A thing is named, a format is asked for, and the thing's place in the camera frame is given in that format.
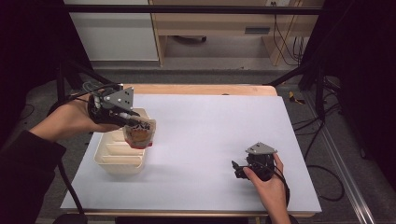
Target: black sleeve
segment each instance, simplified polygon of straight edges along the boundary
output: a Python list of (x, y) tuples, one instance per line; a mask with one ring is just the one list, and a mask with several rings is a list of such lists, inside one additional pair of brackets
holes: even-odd
[(0, 151), (0, 220), (35, 223), (66, 149), (23, 131)]

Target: person's right hand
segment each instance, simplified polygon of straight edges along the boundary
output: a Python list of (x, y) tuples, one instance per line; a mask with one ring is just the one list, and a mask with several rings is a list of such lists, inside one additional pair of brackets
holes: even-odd
[(89, 94), (85, 94), (79, 97), (80, 100), (59, 106), (30, 132), (50, 142), (56, 142), (79, 133), (106, 133), (119, 129), (115, 124), (96, 124), (92, 121), (87, 108), (89, 97)]
[[(276, 153), (274, 153), (274, 159), (277, 168), (276, 171), (282, 176), (283, 163)], [(285, 186), (279, 177), (273, 175), (268, 181), (262, 181), (249, 168), (244, 167), (244, 172), (259, 193), (262, 205), (267, 209), (272, 223), (289, 224), (290, 219), (286, 206)]]

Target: finger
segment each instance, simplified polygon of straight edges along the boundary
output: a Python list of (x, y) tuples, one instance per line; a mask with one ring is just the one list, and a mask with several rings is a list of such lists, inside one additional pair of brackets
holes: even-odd
[(247, 178), (253, 183), (255, 187), (258, 187), (262, 182), (259, 177), (248, 167), (244, 167), (244, 173), (247, 175)]
[(277, 153), (274, 153), (273, 155), (274, 155), (274, 160), (275, 160), (277, 170), (279, 170), (280, 172), (283, 173), (283, 162), (280, 160)]

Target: person's left hand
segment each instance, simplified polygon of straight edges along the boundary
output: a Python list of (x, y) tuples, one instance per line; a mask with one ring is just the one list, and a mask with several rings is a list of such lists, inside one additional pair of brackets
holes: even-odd
[[(88, 101), (89, 94), (79, 98)], [(31, 129), (30, 132), (43, 139), (56, 142), (73, 137), (79, 133), (106, 133), (120, 128), (114, 124), (94, 123), (88, 114), (87, 102), (84, 101), (74, 100), (59, 106), (48, 117)]]

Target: white table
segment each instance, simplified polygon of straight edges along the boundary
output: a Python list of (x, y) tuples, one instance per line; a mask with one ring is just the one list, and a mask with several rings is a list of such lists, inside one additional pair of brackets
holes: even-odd
[[(157, 120), (153, 146), (137, 175), (110, 175), (93, 160), (94, 133), (73, 180), (87, 214), (107, 216), (265, 216), (253, 185), (234, 175), (245, 150), (278, 150), (290, 187), (288, 210), (321, 212), (283, 100), (278, 96), (136, 94), (134, 107)], [(77, 211), (69, 193), (62, 209)]]

